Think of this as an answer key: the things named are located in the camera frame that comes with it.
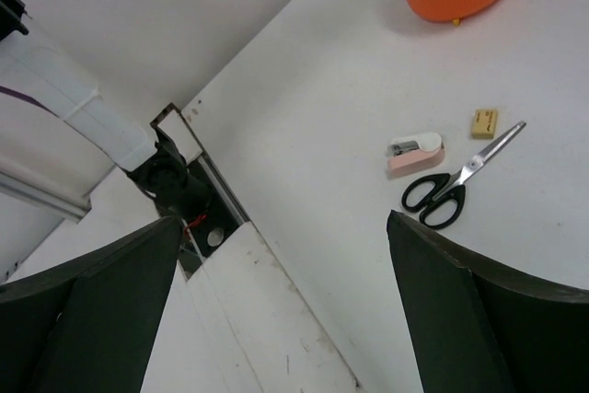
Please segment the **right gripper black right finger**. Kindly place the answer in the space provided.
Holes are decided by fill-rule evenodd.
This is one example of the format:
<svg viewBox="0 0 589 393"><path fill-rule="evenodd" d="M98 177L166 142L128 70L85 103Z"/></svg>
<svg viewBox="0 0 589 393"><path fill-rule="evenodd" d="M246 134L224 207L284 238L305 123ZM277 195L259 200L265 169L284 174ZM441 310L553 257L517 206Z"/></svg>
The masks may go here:
<svg viewBox="0 0 589 393"><path fill-rule="evenodd" d="M393 211L387 237L426 392L585 392L588 293Z"/></svg>

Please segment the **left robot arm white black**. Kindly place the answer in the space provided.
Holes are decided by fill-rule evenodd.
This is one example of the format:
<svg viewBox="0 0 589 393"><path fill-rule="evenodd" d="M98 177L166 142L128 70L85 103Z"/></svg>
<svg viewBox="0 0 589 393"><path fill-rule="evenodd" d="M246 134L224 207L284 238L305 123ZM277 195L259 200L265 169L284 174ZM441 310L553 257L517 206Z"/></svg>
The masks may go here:
<svg viewBox="0 0 589 393"><path fill-rule="evenodd" d="M188 222L207 211L212 190L190 174L173 140L109 104L98 80L36 27L21 0L1 0L1 92L81 134L156 205Z"/></svg>

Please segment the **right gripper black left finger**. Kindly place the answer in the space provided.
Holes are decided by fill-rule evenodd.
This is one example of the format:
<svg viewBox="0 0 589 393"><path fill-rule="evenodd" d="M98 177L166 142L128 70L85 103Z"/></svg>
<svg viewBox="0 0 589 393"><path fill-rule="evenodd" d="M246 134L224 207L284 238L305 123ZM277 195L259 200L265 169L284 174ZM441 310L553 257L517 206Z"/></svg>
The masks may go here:
<svg viewBox="0 0 589 393"><path fill-rule="evenodd" d="M2 391L140 391L181 240L165 217L3 284Z"/></svg>

